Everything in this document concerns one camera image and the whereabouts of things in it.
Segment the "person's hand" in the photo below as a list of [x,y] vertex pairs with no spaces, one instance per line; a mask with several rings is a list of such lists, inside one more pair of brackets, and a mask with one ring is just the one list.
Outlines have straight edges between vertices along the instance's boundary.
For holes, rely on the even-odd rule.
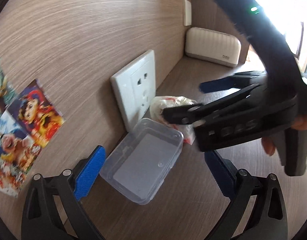
[[[297,116],[292,128],[299,131],[307,130],[307,114]],[[269,137],[261,138],[261,144],[268,155],[272,156],[275,153],[276,147]]]

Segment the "plastic container lid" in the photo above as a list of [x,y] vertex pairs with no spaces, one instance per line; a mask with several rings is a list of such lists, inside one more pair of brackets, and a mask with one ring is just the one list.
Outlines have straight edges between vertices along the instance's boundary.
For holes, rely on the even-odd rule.
[[100,176],[128,199],[147,204],[182,150],[183,135],[151,119],[141,119],[106,159]]

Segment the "gripper handle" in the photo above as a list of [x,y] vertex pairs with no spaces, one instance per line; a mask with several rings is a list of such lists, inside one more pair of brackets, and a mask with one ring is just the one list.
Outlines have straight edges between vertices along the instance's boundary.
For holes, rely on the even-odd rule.
[[307,168],[307,130],[288,128],[270,138],[277,148],[281,165],[288,176],[302,176]]

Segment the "wooden desk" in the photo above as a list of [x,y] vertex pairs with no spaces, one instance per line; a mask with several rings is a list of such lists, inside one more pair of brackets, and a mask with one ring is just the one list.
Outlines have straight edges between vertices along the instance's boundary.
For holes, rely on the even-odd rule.
[[[158,88],[157,95],[185,96],[207,103],[228,92],[204,95],[198,91],[199,83],[247,70],[255,69],[247,64],[230,69],[183,57]],[[278,176],[287,208],[288,235],[292,238],[307,219],[307,171],[301,177],[286,176],[278,154],[267,156],[260,140],[221,149],[219,153],[252,175],[266,177],[272,172]],[[244,229],[253,201],[254,198],[236,233]],[[107,240],[201,240],[221,217],[229,199],[222,196],[203,153],[196,145],[185,144],[157,195],[147,205],[127,200],[99,177],[82,203]]]

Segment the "wall socket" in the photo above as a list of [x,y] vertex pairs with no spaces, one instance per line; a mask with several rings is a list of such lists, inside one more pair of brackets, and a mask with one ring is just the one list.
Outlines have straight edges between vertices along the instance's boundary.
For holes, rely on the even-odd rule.
[[110,80],[126,130],[130,132],[156,95],[155,52],[145,52]]

